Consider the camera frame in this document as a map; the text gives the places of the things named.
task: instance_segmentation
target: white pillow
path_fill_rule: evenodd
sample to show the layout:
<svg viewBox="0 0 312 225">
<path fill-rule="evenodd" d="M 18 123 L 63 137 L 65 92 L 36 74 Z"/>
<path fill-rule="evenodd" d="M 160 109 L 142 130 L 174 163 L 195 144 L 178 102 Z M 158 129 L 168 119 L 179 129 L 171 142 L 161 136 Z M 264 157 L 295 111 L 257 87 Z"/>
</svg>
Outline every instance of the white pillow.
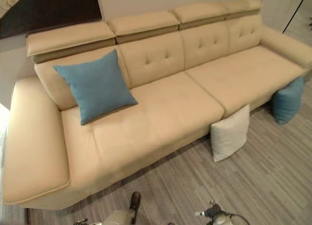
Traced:
<svg viewBox="0 0 312 225">
<path fill-rule="evenodd" d="M 239 150 L 247 140 L 249 105 L 226 119 L 211 125 L 211 144 L 214 162 L 223 160 Z"/>
</svg>

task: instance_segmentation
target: beige leather sofa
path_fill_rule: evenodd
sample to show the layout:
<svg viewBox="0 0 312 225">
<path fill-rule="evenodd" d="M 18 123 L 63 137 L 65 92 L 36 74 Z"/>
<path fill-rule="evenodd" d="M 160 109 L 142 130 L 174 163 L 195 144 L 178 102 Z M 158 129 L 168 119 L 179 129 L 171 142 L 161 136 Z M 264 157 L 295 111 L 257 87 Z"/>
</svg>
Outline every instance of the beige leather sofa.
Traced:
<svg viewBox="0 0 312 225">
<path fill-rule="evenodd" d="M 206 135 L 244 105 L 254 109 L 308 78 L 312 49 L 263 26 L 259 8 L 248 0 L 198 3 L 28 36 L 38 77 L 14 88 L 4 201 L 66 208 Z M 53 65 L 113 49 L 138 105 L 80 125 Z"/>
</svg>

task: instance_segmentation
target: sofa cushion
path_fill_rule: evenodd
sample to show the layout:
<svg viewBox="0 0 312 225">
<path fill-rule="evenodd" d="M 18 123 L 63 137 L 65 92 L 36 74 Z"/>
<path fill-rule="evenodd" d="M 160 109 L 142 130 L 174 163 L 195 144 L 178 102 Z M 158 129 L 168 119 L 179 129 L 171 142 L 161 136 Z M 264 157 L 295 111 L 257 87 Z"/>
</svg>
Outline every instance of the sofa cushion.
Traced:
<svg viewBox="0 0 312 225">
<path fill-rule="evenodd" d="M 181 31 L 185 69 L 223 57 L 228 51 L 228 28 L 217 22 Z"/>
<path fill-rule="evenodd" d="M 218 2 L 202 2 L 176 7 L 170 10 L 181 25 L 179 29 L 200 26 L 225 19 L 227 11 Z"/>
<path fill-rule="evenodd" d="M 186 73 L 215 97 L 228 117 L 241 107 L 270 97 L 304 70 L 295 63 L 258 46 L 189 69 Z"/>
<path fill-rule="evenodd" d="M 122 77 L 115 49 L 92 62 L 54 68 L 71 87 L 81 124 L 125 105 L 137 104 Z"/>
<path fill-rule="evenodd" d="M 125 43 L 178 30 L 179 21 L 168 11 L 144 13 L 109 20 L 118 43 Z"/>
<path fill-rule="evenodd" d="M 226 119 L 211 125 L 211 148 L 214 162 L 228 158 L 247 140 L 249 105 L 244 106 Z"/>
<path fill-rule="evenodd" d="M 1 157 L 6 203 L 32 201 L 70 183 L 61 113 L 37 77 L 16 81 Z"/>
<path fill-rule="evenodd" d="M 278 124 L 289 122 L 299 111 L 303 86 L 303 77 L 299 77 L 274 94 L 273 115 Z"/>
<path fill-rule="evenodd" d="M 131 88 L 159 80 L 184 69 L 184 52 L 178 32 L 119 46 Z"/>
<path fill-rule="evenodd" d="M 70 90 L 70 86 L 62 78 L 62 76 L 53 68 L 54 65 L 73 65 L 80 64 L 88 61 L 94 61 L 103 57 L 109 52 L 117 50 L 118 63 L 128 87 L 130 87 L 129 79 L 123 59 L 117 46 L 101 48 L 85 53 L 79 53 L 65 58 L 46 61 L 40 64 L 35 64 L 35 71 L 38 75 L 43 87 L 49 94 L 50 98 L 57 104 L 60 110 L 66 110 L 77 106 L 76 100 Z"/>
<path fill-rule="evenodd" d="M 189 144 L 223 108 L 184 72 L 132 89 L 138 105 L 84 126 L 79 109 L 62 112 L 71 187 L 96 193 Z"/>
<path fill-rule="evenodd" d="M 261 3 L 256 0 L 230 0 L 220 2 L 227 11 L 226 19 L 238 18 L 260 12 Z"/>
<path fill-rule="evenodd" d="M 260 43 L 262 25 L 259 15 L 227 21 L 229 28 L 229 51 L 233 54 L 256 47 Z"/>
<path fill-rule="evenodd" d="M 104 21 L 76 24 L 27 36 L 27 56 L 35 63 L 115 45 L 115 35 Z"/>
</svg>

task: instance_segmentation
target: gray wood-grain floor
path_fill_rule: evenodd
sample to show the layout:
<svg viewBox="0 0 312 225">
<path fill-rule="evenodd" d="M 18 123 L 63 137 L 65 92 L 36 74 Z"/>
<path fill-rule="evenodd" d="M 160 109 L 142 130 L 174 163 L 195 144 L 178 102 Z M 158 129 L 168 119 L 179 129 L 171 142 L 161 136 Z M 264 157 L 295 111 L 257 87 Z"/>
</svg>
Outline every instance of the gray wood-grain floor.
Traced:
<svg viewBox="0 0 312 225">
<path fill-rule="evenodd" d="M 303 0 L 285 34 L 312 46 L 312 27 L 309 26 L 312 20 L 310 16 L 312 16 L 312 0 Z"/>
<path fill-rule="evenodd" d="M 268 106 L 252 113 L 248 141 L 230 158 L 214 163 L 204 137 L 68 209 L 30 209 L 30 223 L 104 220 L 127 208 L 135 190 L 142 194 L 142 225 L 204 225 L 208 220 L 194 212 L 207 209 L 211 199 L 252 225 L 312 224 L 312 81 L 288 124 L 276 124 Z"/>
</svg>

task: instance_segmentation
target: cable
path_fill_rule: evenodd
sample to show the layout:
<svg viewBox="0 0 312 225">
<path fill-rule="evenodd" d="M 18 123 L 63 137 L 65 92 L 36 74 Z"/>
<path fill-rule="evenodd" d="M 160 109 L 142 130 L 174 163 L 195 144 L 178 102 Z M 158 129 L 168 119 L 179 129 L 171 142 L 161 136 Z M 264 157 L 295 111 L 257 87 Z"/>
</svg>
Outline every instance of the cable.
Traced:
<svg viewBox="0 0 312 225">
<path fill-rule="evenodd" d="M 250 225 L 250 223 L 248 222 L 247 219 L 245 219 L 243 216 L 239 215 L 239 214 L 228 214 L 230 216 L 230 218 L 232 218 L 233 216 L 237 216 L 241 219 L 243 219 L 248 225 Z"/>
</svg>

